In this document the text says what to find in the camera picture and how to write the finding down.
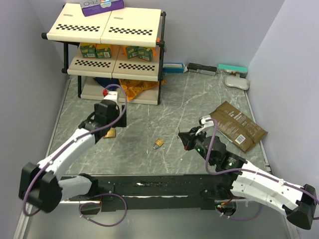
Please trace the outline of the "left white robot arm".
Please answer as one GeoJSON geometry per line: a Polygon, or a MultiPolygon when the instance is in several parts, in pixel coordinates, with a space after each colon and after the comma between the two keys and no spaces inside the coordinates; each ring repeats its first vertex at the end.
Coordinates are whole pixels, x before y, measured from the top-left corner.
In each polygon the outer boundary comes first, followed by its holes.
{"type": "Polygon", "coordinates": [[[102,100],[94,105],[94,111],[82,121],[72,136],[55,152],[37,164],[26,164],[21,172],[18,196],[26,205],[38,211],[52,212],[58,204],[69,198],[82,195],[87,200],[98,196],[98,180],[88,174],[63,180],[61,177],[70,165],[88,148],[95,145],[113,127],[126,127],[127,105],[118,106],[115,101],[102,100]]]}

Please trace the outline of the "small brass padlock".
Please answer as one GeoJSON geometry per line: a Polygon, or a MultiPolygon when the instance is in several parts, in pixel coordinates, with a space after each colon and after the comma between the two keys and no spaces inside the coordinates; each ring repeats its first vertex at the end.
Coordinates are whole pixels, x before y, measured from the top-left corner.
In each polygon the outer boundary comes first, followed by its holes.
{"type": "Polygon", "coordinates": [[[162,139],[157,139],[153,145],[153,149],[159,149],[164,144],[164,141],[162,139]]]}

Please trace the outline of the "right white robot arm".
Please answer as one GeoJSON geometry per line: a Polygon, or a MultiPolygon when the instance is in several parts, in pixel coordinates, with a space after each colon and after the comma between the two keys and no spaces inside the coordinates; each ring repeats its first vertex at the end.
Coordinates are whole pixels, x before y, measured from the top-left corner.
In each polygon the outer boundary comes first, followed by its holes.
{"type": "Polygon", "coordinates": [[[207,136],[198,127],[179,132],[187,151],[195,150],[206,160],[206,167],[215,166],[214,176],[230,179],[218,185],[222,198],[245,198],[272,208],[298,228],[310,230],[319,201],[313,186],[292,184],[269,174],[246,159],[227,150],[217,136],[207,136]]]}

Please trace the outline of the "large brass padlock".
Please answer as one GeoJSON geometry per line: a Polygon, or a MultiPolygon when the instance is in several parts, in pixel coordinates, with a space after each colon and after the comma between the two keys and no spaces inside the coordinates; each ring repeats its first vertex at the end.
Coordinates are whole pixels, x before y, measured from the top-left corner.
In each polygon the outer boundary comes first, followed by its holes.
{"type": "Polygon", "coordinates": [[[116,137],[116,129],[115,128],[110,128],[108,132],[103,136],[103,138],[115,138],[116,137]]]}

